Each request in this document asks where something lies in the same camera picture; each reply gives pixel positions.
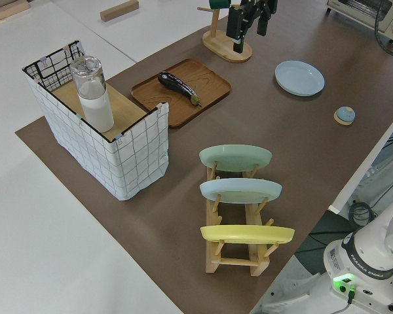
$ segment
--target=toaster oven door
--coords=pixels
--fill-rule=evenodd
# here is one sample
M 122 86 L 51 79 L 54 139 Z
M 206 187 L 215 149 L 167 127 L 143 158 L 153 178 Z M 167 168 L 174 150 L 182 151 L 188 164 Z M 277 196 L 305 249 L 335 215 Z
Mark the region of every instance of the toaster oven door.
M 381 0 L 329 0 L 328 7 L 374 28 Z M 380 12 L 379 31 L 385 32 L 393 21 L 393 0 L 386 0 Z

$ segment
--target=round wooden base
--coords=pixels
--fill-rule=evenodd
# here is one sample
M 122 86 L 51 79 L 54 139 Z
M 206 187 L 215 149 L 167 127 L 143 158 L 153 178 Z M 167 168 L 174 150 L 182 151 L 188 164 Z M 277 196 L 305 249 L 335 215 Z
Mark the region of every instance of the round wooden base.
M 207 31 L 202 36 L 202 42 L 205 47 L 228 62 L 241 63 L 248 61 L 252 56 L 252 48 L 246 43 L 243 44 L 243 52 L 241 54 L 233 51 L 233 41 L 226 36 L 224 31 L 217 30 L 215 37 L 211 36 L 211 31 Z

